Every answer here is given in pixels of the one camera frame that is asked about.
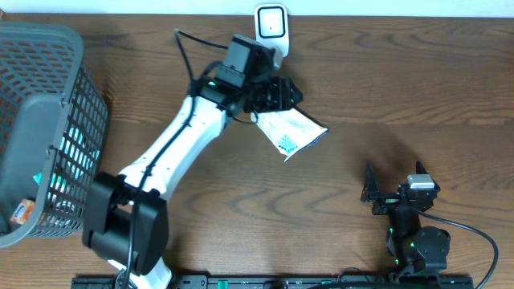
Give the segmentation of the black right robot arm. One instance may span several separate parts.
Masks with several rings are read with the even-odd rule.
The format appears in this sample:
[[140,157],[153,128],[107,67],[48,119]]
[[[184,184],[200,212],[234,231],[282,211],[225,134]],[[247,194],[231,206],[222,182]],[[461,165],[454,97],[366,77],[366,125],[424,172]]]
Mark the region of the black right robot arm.
[[423,226],[420,221],[420,215],[434,205],[439,191],[440,186],[419,161],[415,173],[391,193],[380,190],[373,166],[366,166],[361,201],[372,205],[373,215],[388,218],[386,248],[406,274],[428,274],[447,268],[451,236],[446,230]]

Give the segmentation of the orange tissue pack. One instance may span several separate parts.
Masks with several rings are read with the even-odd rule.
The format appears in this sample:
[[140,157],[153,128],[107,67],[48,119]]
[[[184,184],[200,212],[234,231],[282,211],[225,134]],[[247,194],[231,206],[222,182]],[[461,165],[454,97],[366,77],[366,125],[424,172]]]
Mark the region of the orange tissue pack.
[[13,223],[23,225],[25,224],[30,215],[32,214],[35,208],[35,202],[28,199],[22,199],[13,214],[11,215],[10,220]]

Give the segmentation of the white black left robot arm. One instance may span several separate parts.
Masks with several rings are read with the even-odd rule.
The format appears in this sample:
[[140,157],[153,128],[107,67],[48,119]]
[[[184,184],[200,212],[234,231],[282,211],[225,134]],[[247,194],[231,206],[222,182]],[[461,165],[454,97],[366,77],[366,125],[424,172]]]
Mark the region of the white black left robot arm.
[[169,239],[167,202],[200,152],[240,112],[294,108],[302,92],[270,72],[234,86],[212,70],[192,79],[179,113],[155,142],[117,175],[98,173],[88,190],[83,244],[118,270],[115,288],[166,288],[172,272],[163,254]]

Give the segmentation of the white snack bag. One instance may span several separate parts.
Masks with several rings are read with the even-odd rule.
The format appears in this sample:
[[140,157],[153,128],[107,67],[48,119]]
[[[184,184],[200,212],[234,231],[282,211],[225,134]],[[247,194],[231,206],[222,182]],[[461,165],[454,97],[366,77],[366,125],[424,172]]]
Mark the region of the white snack bag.
[[279,112],[252,112],[251,120],[285,156],[285,163],[328,133],[327,128],[295,108]]

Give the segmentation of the teal kleenex tissue pack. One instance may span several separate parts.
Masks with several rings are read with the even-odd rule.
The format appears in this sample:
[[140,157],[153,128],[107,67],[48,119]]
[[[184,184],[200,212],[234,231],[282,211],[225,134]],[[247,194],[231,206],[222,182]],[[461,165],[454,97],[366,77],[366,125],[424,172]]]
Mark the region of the teal kleenex tissue pack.
[[67,123],[50,176],[48,193],[66,194],[84,204],[86,190],[98,167],[102,140],[101,131],[92,124],[80,128],[77,124]]

